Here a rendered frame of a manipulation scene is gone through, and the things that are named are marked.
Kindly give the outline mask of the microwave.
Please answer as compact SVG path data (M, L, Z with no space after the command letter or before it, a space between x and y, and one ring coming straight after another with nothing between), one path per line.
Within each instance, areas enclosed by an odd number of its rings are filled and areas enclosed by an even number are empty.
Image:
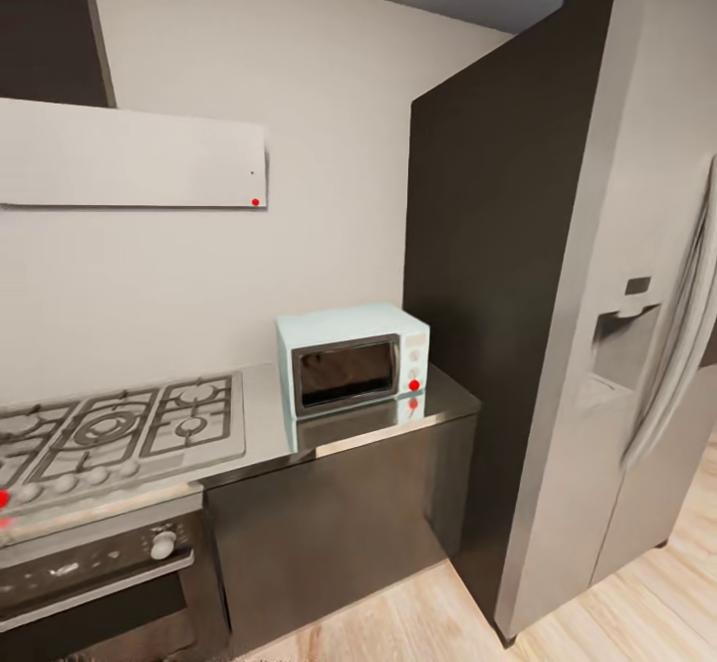
M430 331L391 303L276 315L275 327L296 419L425 388Z

